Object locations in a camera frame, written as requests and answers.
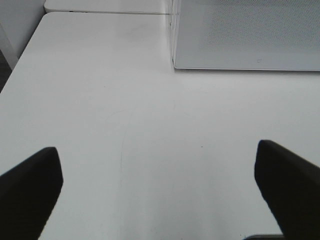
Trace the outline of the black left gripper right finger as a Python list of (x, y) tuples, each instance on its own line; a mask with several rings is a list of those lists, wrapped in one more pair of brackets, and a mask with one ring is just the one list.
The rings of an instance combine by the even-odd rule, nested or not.
[(260, 140), (254, 179), (285, 239), (320, 238), (318, 166), (272, 140)]

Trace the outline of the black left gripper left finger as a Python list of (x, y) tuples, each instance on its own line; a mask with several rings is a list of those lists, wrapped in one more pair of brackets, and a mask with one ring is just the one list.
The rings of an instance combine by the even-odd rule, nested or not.
[(58, 151), (45, 147), (0, 177), (0, 238), (37, 240), (61, 193)]

